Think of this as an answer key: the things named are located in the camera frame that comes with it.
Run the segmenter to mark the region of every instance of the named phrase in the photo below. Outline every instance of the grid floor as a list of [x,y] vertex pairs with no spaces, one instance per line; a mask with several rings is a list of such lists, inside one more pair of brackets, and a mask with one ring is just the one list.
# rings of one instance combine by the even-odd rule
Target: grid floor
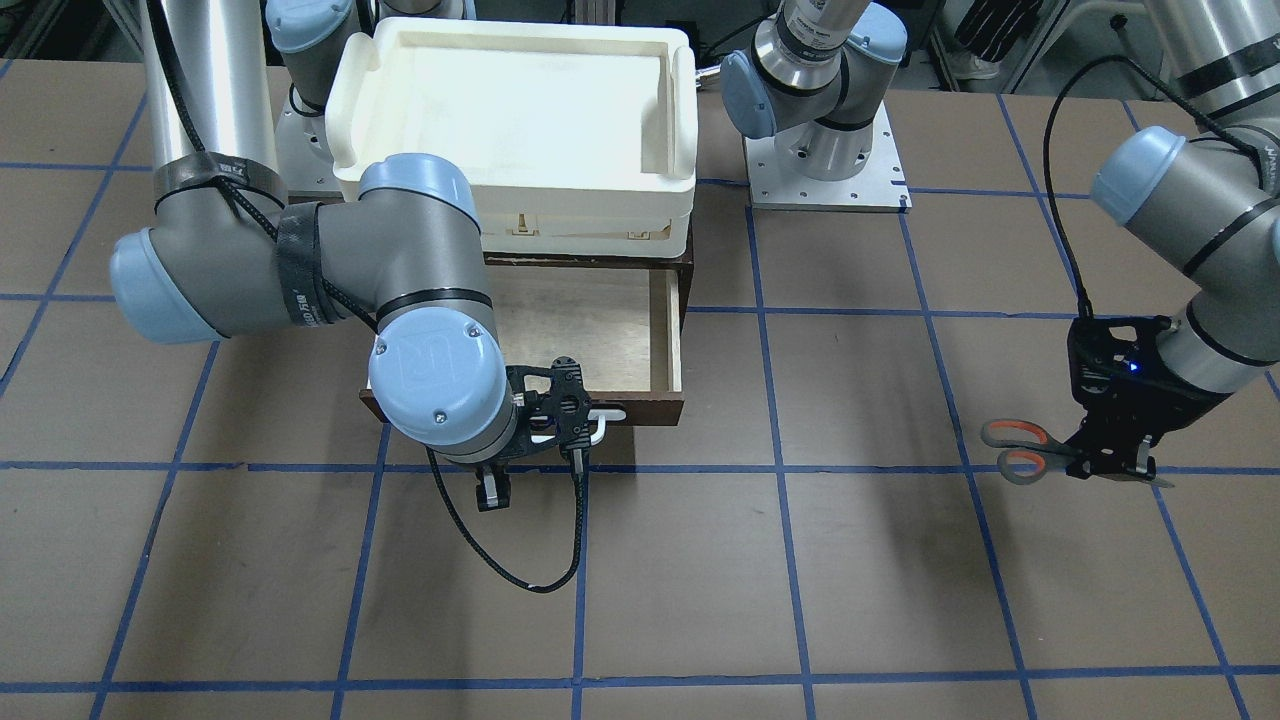
[[[0,716],[1280,717],[1274,377],[1162,443],[1164,492],[1015,488],[977,439],[1079,420],[1046,99],[891,94],[915,209],[868,217],[753,209],[701,96],[684,421],[611,432],[576,587],[531,597],[343,389],[360,328],[124,324],[105,268],[150,222],[142,95],[137,65],[0,65]],[[1190,132],[1161,105],[1061,118],[1100,313],[1192,293],[1085,201],[1152,123]],[[550,577],[568,482],[518,470],[511,510],[466,515]]]

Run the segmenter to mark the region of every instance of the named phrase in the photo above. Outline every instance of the sneaker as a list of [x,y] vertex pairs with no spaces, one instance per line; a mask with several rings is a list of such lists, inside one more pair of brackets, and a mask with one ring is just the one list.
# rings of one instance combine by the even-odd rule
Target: sneaker
[[988,63],[968,50],[947,53],[947,67],[956,79],[992,79],[1000,74],[1000,63]]

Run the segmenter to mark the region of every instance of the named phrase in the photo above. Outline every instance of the white plastic tray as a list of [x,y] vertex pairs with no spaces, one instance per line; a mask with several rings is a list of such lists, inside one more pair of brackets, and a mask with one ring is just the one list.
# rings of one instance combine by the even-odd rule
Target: white plastic tray
[[326,109],[334,176],[431,152],[471,182],[492,252],[675,258],[698,108],[684,33],[392,18],[347,42]]

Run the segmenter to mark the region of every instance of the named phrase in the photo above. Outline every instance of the scissors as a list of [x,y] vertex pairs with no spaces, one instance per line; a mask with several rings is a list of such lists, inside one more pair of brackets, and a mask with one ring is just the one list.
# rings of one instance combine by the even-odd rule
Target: scissors
[[[1084,452],[1059,442],[1048,430],[1028,420],[1000,419],[982,427],[982,442],[989,447],[1007,448],[1000,454],[996,466],[1006,480],[1015,486],[1029,486],[1050,470],[1065,470]],[[1019,473],[1015,462],[1030,462],[1030,473]]]
[[[1116,482],[1137,480],[1158,488],[1171,488],[1174,483],[1160,477],[1138,477],[1134,473],[1107,473],[1098,470],[1098,456],[1085,450],[1059,442],[1048,430],[1028,420],[1000,419],[982,427],[982,442],[989,447],[1006,448],[996,459],[1000,474],[1015,486],[1029,486],[1050,470],[1066,470],[1069,475],[1088,478],[1097,474]],[[1015,462],[1030,462],[1030,473],[1019,473]]]

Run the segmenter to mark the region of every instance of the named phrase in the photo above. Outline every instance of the open drawer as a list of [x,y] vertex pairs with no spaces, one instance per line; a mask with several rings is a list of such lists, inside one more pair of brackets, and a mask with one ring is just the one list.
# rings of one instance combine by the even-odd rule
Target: open drawer
[[[498,340],[509,365],[582,365],[595,407],[625,425],[675,425],[685,400],[675,270],[489,266]],[[367,388],[361,400],[379,418]]]

